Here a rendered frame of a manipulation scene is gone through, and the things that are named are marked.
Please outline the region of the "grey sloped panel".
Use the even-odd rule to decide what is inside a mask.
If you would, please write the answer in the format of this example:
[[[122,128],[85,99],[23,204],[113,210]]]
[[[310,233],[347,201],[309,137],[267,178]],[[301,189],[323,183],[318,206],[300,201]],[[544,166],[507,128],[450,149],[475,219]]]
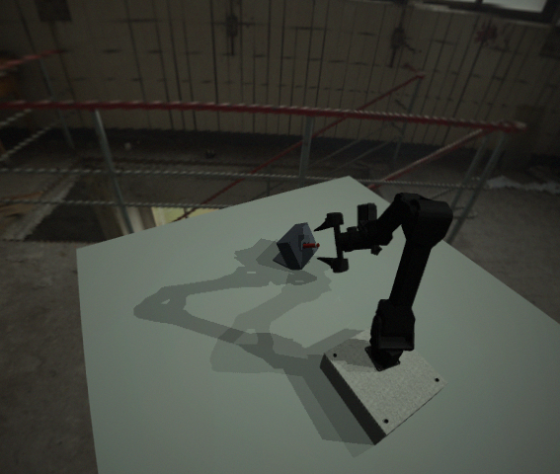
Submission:
[[[304,248],[316,243],[307,222],[294,224],[277,242],[280,252],[273,261],[290,269],[302,270],[319,248]]]

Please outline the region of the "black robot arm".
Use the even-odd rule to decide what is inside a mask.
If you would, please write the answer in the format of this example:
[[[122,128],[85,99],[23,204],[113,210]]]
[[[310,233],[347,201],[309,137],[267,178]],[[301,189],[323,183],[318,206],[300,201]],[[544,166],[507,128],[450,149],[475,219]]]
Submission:
[[[430,252],[445,237],[452,219],[453,212],[446,201],[419,194],[397,194],[379,218],[373,202],[357,206],[358,225],[347,231],[356,231],[358,250],[370,249],[377,256],[380,246],[390,243],[392,232],[400,225],[406,237],[390,296],[378,301],[370,328],[370,347],[365,348],[377,371],[399,365],[403,351],[414,349],[412,306]]]

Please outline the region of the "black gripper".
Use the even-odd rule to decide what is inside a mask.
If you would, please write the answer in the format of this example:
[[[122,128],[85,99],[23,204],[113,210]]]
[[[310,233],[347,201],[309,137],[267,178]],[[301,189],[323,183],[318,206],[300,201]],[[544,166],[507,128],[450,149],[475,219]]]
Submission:
[[[343,273],[350,269],[349,259],[344,259],[343,251],[357,250],[356,241],[355,241],[356,231],[341,233],[340,225],[343,224],[344,224],[343,213],[331,212],[331,213],[327,213],[327,218],[325,218],[325,222],[314,230],[314,231],[320,231],[320,230],[334,227],[338,258],[321,257],[321,258],[317,258],[317,260],[320,260],[328,264],[329,266],[331,266],[331,269],[333,269],[333,272],[335,274]]]

